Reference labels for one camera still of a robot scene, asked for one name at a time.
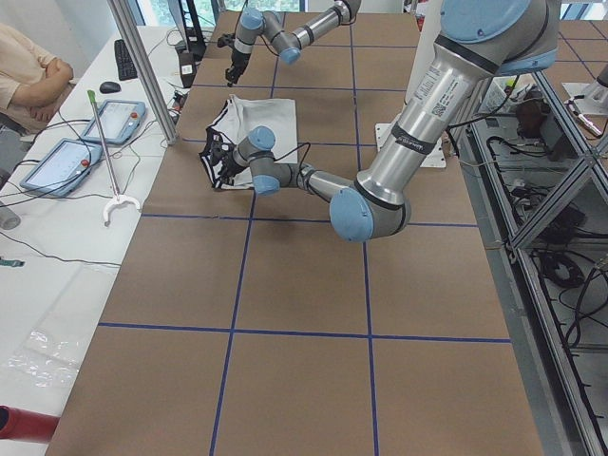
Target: industrial robot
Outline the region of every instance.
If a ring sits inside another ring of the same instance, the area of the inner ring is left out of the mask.
[[[226,70],[231,86],[245,71],[257,37],[280,60],[293,64],[302,50],[332,29],[352,24],[361,0],[337,0],[312,21],[286,32],[271,11],[246,8]],[[560,0],[444,0],[435,58],[369,169],[347,180],[301,163],[278,163],[275,135],[261,125],[219,160],[230,178],[249,167],[257,195],[297,187],[330,204],[332,226],[353,242],[394,235],[409,222],[404,190],[433,150],[474,86],[495,75],[517,75],[550,67],[557,55]]]

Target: white table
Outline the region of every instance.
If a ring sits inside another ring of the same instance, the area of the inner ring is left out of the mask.
[[[148,51],[160,43],[150,54],[152,67],[159,80],[163,98],[169,102],[175,86],[181,86],[178,57],[167,45],[165,36],[170,28],[140,28],[140,34]],[[169,36],[169,42],[178,40],[177,34]],[[104,99],[144,101],[148,106],[146,117],[136,132],[155,119],[145,97],[139,79],[120,82],[122,91],[110,95],[98,92],[103,81],[118,82],[114,61],[113,36],[91,64],[73,92],[61,108],[66,120],[92,117],[91,106],[86,96],[87,89],[94,89],[97,101]],[[60,122],[56,115],[51,124]],[[74,128],[81,132],[85,124]],[[41,159],[62,138],[75,138],[67,126],[44,132],[28,152],[26,159]],[[141,156],[134,178],[124,190],[127,177],[137,156],[125,149],[122,156],[113,159],[118,183],[123,193],[144,202],[156,177],[165,151],[166,142],[158,123],[150,126],[136,142],[133,149]],[[11,178],[18,182],[27,174],[30,166],[19,166]],[[17,190],[7,184],[0,193],[5,204],[27,200],[27,195],[10,196]],[[105,163],[96,166],[84,183],[71,197],[89,194],[111,196],[110,179]],[[111,224],[104,227],[102,211],[108,199],[97,197],[84,199],[35,199],[12,206],[21,218],[21,224],[3,233],[23,240],[47,255],[62,258],[82,258],[90,261],[120,263],[140,218],[133,205],[116,208],[111,212]],[[0,365],[5,364],[15,353],[21,352],[32,330],[44,329],[50,336],[49,348],[60,349],[60,357],[74,361],[75,368],[62,370],[75,372],[85,356],[107,296],[114,283],[118,267],[84,263],[64,263],[39,256],[30,248],[0,236],[0,256],[21,259],[22,268],[0,267],[2,290],[2,318],[0,319]],[[0,404],[42,413],[61,415],[71,390],[72,382],[63,386],[37,386],[45,382],[24,374],[17,369],[0,368]],[[42,455],[46,445],[0,441],[0,455]]]

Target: red cylinder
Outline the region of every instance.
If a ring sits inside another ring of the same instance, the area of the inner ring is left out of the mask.
[[[0,439],[47,444],[58,424],[56,416],[0,406]]]

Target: blue tablet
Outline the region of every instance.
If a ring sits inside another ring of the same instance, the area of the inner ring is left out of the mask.
[[[99,117],[102,120],[105,142],[108,145],[126,143],[140,126],[144,115],[145,104],[143,102],[105,100],[99,106]],[[81,137],[87,142],[100,142],[95,118],[88,122]]]
[[[81,184],[101,156],[99,144],[61,140],[19,184],[37,195],[64,197]]]

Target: black mouse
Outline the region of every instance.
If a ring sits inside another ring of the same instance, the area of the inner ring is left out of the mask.
[[[121,91],[121,85],[113,81],[105,81],[99,86],[99,91],[102,93],[115,93]]]

